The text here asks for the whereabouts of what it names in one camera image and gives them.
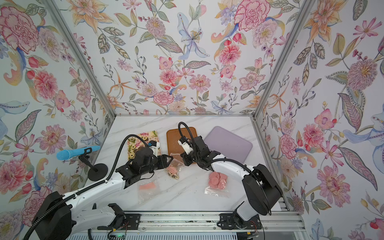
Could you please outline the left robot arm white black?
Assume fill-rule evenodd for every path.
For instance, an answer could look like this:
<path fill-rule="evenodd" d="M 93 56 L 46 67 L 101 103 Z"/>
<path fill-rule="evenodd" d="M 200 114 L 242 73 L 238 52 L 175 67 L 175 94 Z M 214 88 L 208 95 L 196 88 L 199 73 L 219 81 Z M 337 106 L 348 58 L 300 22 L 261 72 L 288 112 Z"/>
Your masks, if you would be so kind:
<path fill-rule="evenodd" d="M 91 207 L 143 180 L 143 175 L 166 169 L 172 160 L 171 156 L 157 155 L 157 147 L 140 148 L 134 159 L 115 169 L 115 176 L 109 174 L 87 187 L 64 195 L 58 192 L 49 194 L 24 239 L 28 240 L 32 233 L 37 233 L 41 240 L 65 240 L 72 234 L 92 228 L 117 230 L 133 225 L 134 221 L 116 203 L 95 209 Z"/>

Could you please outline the ziploc bag round cookies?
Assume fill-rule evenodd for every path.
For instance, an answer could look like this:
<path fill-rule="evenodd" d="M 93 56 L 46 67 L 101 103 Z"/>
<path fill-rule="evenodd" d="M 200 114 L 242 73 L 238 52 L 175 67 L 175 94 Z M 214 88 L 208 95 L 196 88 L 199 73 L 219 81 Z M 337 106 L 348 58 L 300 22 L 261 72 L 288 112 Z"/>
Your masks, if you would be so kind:
<path fill-rule="evenodd" d="M 139 185 L 139 189 L 138 189 L 139 204 L 143 204 L 153 199 L 160 192 L 161 190 L 158 184 L 158 178 L 146 179 L 142 185 Z"/>

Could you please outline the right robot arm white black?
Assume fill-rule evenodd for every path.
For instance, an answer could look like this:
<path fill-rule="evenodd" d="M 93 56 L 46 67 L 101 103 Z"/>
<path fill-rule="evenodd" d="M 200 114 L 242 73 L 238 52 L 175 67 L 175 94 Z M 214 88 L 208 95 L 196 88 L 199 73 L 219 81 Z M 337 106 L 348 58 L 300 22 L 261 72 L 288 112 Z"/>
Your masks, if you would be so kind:
<path fill-rule="evenodd" d="M 270 215 L 272 207 L 283 195 L 275 178 L 262 164 L 247 166 L 217 151 L 210 151 L 200 136 L 191 140 L 181 137 L 178 144 L 184 150 L 181 157 L 186 166 L 195 163 L 203 170 L 224 174 L 243 184 L 247 200 L 237 207 L 234 214 L 244 222 L 256 215 Z"/>

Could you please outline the ziploc bag beige cookies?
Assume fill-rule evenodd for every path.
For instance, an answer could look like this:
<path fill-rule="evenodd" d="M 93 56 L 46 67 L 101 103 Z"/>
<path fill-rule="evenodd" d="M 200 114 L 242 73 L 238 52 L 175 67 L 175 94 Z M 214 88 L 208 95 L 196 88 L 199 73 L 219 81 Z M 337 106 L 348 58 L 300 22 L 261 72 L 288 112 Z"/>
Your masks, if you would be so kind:
<path fill-rule="evenodd" d="M 180 162 L 177 159 L 173 159 L 170 165 L 166 168 L 166 172 L 169 175 L 169 177 L 175 180 L 178 180 L 180 177 L 180 171 L 184 167 L 185 167 L 184 163 Z"/>

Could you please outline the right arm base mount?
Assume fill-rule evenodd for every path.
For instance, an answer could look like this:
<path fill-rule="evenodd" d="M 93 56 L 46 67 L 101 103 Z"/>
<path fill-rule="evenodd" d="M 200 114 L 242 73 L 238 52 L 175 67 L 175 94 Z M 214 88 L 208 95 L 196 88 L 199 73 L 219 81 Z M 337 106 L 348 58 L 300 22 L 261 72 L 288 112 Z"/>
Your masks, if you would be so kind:
<path fill-rule="evenodd" d="M 219 214 L 217 226 L 222 230 L 261 230 L 262 224 L 259 214 L 254 215 L 249 220 L 243 220 L 235 211 L 229 214 Z"/>

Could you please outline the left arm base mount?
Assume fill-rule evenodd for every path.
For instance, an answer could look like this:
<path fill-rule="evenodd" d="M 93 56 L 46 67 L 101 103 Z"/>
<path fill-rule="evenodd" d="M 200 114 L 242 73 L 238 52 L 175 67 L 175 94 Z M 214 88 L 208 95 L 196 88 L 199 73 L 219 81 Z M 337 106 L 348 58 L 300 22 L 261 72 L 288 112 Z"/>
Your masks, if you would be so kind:
<path fill-rule="evenodd" d="M 97 227 L 97 230 L 138 230 L 140 214 L 127 214 L 116 203 L 108 204 L 108 207 L 114 214 L 112 222 L 109 225 Z"/>

